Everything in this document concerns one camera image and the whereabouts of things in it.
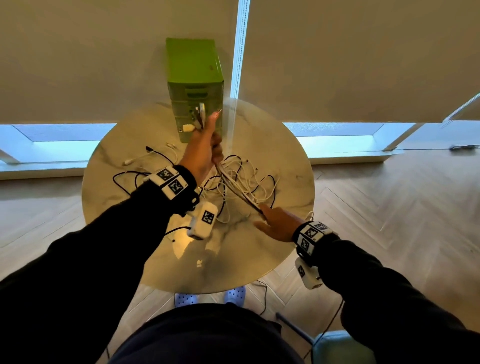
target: chair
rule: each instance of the chair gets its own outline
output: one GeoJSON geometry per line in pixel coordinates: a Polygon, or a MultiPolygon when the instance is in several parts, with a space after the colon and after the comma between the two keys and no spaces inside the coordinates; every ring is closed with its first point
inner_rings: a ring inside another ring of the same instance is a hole
{"type": "Polygon", "coordinates": [[[281,313],[275,314],[312,346],[311,359],[315,364],[374,364],[373,351],[355,341],[345,330],[328,331],[323,336],[311,337],[288,321],[281,313]]]}

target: foot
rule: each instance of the foot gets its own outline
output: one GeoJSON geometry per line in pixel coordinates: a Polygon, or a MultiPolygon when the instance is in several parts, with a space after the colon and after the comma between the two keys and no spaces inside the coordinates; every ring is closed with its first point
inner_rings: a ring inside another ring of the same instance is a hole
{"type": "Polygon", "coordinates": [[[196,294],[175,294],[175,307],[188,306],[190,304],[198,303],[198,298],[196,294]]]}
{"type": "Polygon", "coordinates": [[[237,287],[232,290],[226,291],[223,303],[233,303],[238,307],[243,307],[243,304],[245,303],[246,293],[247,289],[245,286],[237,287]]]}

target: herringbone wood floor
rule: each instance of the herringbone wood floor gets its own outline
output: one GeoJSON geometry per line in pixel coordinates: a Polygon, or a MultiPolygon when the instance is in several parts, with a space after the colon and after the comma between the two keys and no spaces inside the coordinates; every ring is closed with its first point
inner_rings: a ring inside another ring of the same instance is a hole
{"type": "MultiPolygon", "coordinates": [[[[479,155],[410,151],[383,164],[313,170],[316,219],[403,273],[468,328],[480,330],[479,155]]],[[[0,182],[0,278],[84,225],[80,187],[81,178],[0,182]]],[[[340,297],[326,287],[305,289],[294,260],[292,254],[262,278],[268,285],[264,317],[274,319],[280,311],[315,335],[330,321],[340,297]]],[[[141,285],[110,352],[143,322],[173,308],[172,296],[141,285]]],[[[222,302],[222,293],[201,296],[200,301],[222,302]]],[[[264,288],[250,284],[245,306],[259,313],[263,301],[264,288]]],[[[337,318],[331,329],[339,328],[337,318]]],[[[302,356],[309,349],[290,329],[284,328],[282,335],[302,356]]]]}

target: marble tabletop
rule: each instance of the marble tabletop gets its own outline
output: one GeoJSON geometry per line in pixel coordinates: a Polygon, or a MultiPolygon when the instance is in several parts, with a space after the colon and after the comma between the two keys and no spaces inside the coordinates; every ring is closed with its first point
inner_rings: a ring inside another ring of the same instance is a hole
{"type": "MultiPolygon", "coordinates": [[[[153,171],[168,165],[161,156],[151,154],[125,167],[123,162],[145,154],[145,146],[174,158],[165,146],[172,143],[181,158],[186,144],[179,140],[169,105],[154,104],[133,112],[120,121],[98,144],[85,169],[82,205],[85,221],[91,222],[110,206],[128,198],[112,176],[128,170],[153,171]]],[[[307,155],[295,136],[278,120],[258,107],[235,99],[225,99],[223,107],[224,155],[247,158],[260,177],[279,178],[274,207],[280,206],[305,217],[313,209],[313,173],[307,155]]],[[[134,174],[117,178],[128,191],[135,189],[134,174]]],[[[222,198],[211,194],[220,207],[222,198]]],[[[214,293],[253,282],[278,266],[295,245],[273,240],[258,231],[252,221],[258,214],[238,199],[227,200],[228,223],[216,222],[209,239],[197,241],[178,230],[164,237],[147,260],[142,283],[163,291],[214,293]]],[[[185,218],[173,215],[172,228],[188,225],[185,218]]]]}

